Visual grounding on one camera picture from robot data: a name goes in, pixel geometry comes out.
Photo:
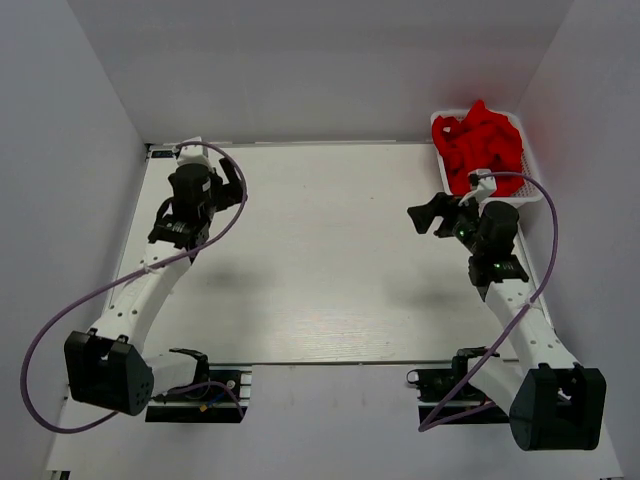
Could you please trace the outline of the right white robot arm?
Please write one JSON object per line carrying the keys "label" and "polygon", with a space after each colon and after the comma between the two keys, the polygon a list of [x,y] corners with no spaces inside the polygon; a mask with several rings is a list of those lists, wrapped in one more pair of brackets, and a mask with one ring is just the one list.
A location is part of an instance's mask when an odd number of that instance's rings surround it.
{"label": "right white robot arm", "polygon": [[470,282],[502,326],[500,340],[511,344],[518,360],[516,366],[506,364],[493,346],[459,350],[450,374],[428,383],[439,403],[421,428],[444,423],[440,412],[450,401],[481,393],[482,407],[496,406],[507,415],[524,451],[595,449],[606,381],[599,369],[579,363],[536,308],[533,285],[514,253],[517,209],[501,201],[480,206],[440,192],[407,213],[420,234],[439,218],[435,236],[454,238],[469,251]]}

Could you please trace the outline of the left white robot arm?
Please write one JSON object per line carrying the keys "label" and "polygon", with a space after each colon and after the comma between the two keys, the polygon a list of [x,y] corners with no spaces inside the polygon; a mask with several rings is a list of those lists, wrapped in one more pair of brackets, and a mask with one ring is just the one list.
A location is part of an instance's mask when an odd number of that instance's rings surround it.
{"label": "left white robot arm", "polygon": [[213,216],[241,203],[233,163],[221,158],[218,175],[207,163],[180,163],[169,176],[171,197],[158,208],[140,261],[142,274],[125,282],[106,312],[85,332],[72,332],[64,356],[72,398],[135,416],[173,389],[199,399],[211,387],[206,355],[171,348],[145,357],[150,328],[178,280],[208,238]]}

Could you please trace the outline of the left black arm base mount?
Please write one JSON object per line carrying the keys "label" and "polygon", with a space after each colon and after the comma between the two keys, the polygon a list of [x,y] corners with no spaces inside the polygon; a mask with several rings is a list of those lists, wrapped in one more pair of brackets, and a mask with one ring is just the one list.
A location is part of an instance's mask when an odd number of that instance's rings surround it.
{"label": "left black arm base mount", "polygon": [[166,393],[153,399],[145,410],[150,424],[240,424],[246,413],[252,384],[252,367],[211,365],[206,385],[185,393]]}

